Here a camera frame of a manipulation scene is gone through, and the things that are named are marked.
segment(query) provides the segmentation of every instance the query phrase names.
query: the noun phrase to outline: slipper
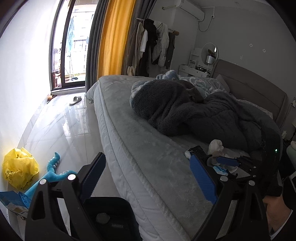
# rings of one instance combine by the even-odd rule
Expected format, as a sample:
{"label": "slipper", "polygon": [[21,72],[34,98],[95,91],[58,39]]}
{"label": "slipper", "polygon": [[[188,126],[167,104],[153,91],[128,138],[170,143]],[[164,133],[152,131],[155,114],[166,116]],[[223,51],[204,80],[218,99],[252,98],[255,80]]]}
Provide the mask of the slipper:
{"label": "slipper", "polygon": [[73,99],[73,101],[71,101],[70,103],[69,103],[69,105],[75,105],[75,104],[77,104],[78,102],[80,102],[82,100],[82,98],[80,97],[80,96],[75,96],[74,97],[74,99]]}

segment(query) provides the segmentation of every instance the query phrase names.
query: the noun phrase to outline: yellow plastic bag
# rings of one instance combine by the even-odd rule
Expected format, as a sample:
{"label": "yellow plastic bag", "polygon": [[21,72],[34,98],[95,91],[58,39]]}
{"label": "yellow plastic bag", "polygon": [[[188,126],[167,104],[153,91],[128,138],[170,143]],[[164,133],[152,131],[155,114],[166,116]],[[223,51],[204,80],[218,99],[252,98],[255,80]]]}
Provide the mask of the yellow plastic bag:
{"label": "yellow plastic bag", "polygon": [[16,189],[22,190],[39,172],[35,158],[24,147],[12,149],[4,157],[3,176]]}

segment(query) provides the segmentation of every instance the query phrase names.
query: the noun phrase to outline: wall-mounted air conditioner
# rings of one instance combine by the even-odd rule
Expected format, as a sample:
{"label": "wall-mounted air conditioner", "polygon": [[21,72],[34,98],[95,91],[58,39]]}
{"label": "wall-mounted air conditioner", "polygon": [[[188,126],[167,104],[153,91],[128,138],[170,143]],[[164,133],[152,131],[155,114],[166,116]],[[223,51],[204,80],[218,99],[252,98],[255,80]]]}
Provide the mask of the wall-mounted air conditioner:
{"label": "wall-mounted air conditioner", "polygon": [[193,4],[187,0],[176,0],[176,4],[173,6],[163,7],[163,10],[166,10],[171,7],[181,8],[187,13],[194,16],[198,21],[203,21],[205,18],[205,13],[201,10],[199,6]]}

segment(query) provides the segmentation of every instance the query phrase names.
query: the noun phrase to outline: lamp shade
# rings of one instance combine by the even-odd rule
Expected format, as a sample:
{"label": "lamp shade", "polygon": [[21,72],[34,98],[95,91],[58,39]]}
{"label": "lamp shade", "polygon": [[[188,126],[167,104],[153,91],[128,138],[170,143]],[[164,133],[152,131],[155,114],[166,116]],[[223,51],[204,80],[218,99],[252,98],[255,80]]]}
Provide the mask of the lamp shade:
{"label": "lamp shade", "polygon": [[210,56],[210,55],[207,56],[207,60],[206,60],[206,62],[207,62],[208,64],[213,64],[214,61],[215,61],[215,58],[214,58],[214,57],[212,57],[212,56]]}

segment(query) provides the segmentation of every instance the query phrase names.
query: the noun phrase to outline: mattress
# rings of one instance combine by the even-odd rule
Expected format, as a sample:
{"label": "mattress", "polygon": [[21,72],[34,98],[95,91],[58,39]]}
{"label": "mattress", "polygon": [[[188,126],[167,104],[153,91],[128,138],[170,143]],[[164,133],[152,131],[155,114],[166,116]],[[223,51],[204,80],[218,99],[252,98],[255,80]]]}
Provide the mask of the mattress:
{"label": "mattress", "polygon": [[86,96],[94,101],[112,178],[131,204],[141,237],[191,240],[212,204],[204,198],[184,152],[197,145],[207,152],[208,144],[190,135],[164,136],[138,117],[129,97],[132,85],[143,79],[151,80],[103,76]]}

